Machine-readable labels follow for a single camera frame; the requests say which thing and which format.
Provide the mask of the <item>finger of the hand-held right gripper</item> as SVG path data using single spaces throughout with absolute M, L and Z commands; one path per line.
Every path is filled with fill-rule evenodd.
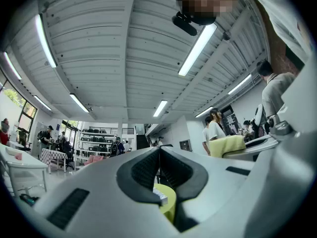
M 265 135 L 256 139 L 253 139 L 251 141 L 248 141 L 246 144 L 246 147 L 256 147 L 259 145 L 275 145 L 278 144 L 278 140 L 276 140 L 271 135 Z
M 257 149 L 246 148 L 243 150 L 224 153 L 222 158 L 255 162 L 259 153 L 260 151 Z

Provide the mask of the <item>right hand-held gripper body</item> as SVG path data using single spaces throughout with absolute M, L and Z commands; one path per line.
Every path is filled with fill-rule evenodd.
M 284 105 L 271 117 L 270 134 L 317 139 L 317 57 L 311 56 L 294 82 L 282 95 Z

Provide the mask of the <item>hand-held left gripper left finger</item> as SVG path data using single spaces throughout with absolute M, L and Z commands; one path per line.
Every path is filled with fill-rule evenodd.
M 157 148 L 90 164 L 40 198 L 35 211 L 77 238 L 171 238 L 178 230 L 153 192 Z

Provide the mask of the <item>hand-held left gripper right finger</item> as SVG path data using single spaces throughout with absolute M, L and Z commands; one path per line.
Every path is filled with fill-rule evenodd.
M 220 159 L 172 147 L 159 149 L 159 167 L 176 193 L 176 209 L 163 238 L 243 238 L 250 208 L 239 191 L 254 162 Z

